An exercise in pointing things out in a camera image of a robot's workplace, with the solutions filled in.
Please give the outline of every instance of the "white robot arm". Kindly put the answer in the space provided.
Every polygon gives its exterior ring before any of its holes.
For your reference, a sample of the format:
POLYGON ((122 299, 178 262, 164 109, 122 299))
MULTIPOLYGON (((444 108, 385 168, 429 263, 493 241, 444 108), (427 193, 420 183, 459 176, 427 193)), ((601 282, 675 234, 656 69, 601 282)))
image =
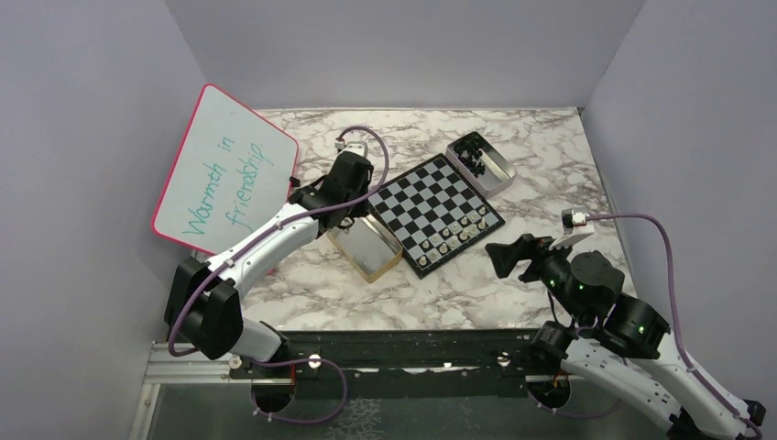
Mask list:
POLYGON ((545 323, 532 341, 534 356, 592 380, 659 426, 669 424, 668 434, 677 438, 748 438, 748 428, 759 437, 763 406, 733 395, 692 358, 694 368, 688 368, 667 321, 649 304, 622 293, 622 272, 597 251, 567 260, 571 246, 594 233, 587 218, 582 210, 566 210, 562 237, 524 234, 511 245, 486 245, 500 278, 529 260, 519 280, 541 281, 585 329, 578 335, 553 321, 545 323), (594 350, 583 338, 594 338, 601 347, 594 350), (651 379, 613 362, 613 354, 631 360, 651 379))
POLYGON ((316 182, 295 191, 274 218, 243 241, 205 262, 185 259, 176 270, 165 309, 173 333, 180 332, 210 359, 231 352, 269 360, 283 338, 269 324, 244 319, 240 300, 291 252, 341 227, 345 219, 367 213, 366 201, 356 203, 367 194, 372 178, 373 166, 366 157, 366 143, 348 143, 320 186, 316 182))

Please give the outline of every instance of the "chessboard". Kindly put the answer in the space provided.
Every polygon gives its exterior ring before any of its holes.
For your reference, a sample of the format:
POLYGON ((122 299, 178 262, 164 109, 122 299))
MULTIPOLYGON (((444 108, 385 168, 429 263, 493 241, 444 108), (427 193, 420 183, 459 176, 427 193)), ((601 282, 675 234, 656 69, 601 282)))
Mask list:
POLYGON ((442 154, 386 183, 368 209, 402 244, 419 278, 505 224, 442 154))

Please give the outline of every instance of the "gray wall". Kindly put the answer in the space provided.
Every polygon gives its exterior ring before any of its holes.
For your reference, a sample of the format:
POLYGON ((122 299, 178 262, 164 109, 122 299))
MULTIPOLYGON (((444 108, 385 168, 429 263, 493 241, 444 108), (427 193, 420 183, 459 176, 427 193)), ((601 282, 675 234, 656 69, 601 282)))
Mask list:
POLYGON ((254 107, 582 106, 642 0, 167 0, 254 107))
POLYGON ((161 1, 0 9, 0 438, 124 438, 181 257, 149 219, 204 78, 161 1))
MULTIPOLYGON (((768 405, 772 435, 775 23, 773 0, 648 0, 584 115, 618 209, 658 216, 673 240, 686 345, 768 405)), ((668 316, 661 239, 633 222, 621 231, 637 292, 668 316)))

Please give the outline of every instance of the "open tin box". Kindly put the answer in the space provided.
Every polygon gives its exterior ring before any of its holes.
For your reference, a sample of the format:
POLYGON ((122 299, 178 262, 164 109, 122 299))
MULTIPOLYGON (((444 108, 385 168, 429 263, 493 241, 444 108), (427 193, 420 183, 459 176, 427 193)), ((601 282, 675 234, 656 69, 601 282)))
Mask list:
POLYGON ((359 217, 348 229, 336 228, 326 236, 368 283, 402 261, 401 243, 372 215, 359 217))
POLYGON ((515 168, 476 131, 460 137, 448 145, 445 148, 445 157, 487 199, 504 191, 515 180, 515 168), (459 159, 455 151, 462 144, 469 144, 468 147, 473 151, 478 149, 482 151, 480 160, 485 168, 482 174, 476 176, 459 159))

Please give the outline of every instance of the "marble surface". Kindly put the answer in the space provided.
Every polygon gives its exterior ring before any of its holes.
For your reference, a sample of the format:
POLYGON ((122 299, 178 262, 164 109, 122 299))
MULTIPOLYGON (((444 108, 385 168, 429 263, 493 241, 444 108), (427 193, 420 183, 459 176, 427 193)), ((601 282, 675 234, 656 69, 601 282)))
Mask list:
MULTIPOLYGON (((259 111, 300 143, 296 175, 311 182, 329 170, 334 138, 351 125, 367 125, 390 150, 389 178, 434 154, 453 140, 480 132, 516 168, 515 182, 489 202, 506 225, 459 257, 419 280, 403 260, 367 284, 333 244, 322 237, 284 259, 243 301, 245 317, 281 330, 393 330, 535 327, 552 319, 539 282, 523 284, 518 270, 497 279, 484 245, 508 243, 523 233, 561 234, 560 213, 572 206, 607 211, 580 118, 575 109, 558 110, 287 110, 259 111)), ((376 176, 382 171, 380 148, 366 139, 376 176)), ((615 226, 603 223, 597 234, 575 247, 598 249, 627 273, 624 292, 633 286, 615 226)), ((559 312, 563 323, 569 317, 559 312)))

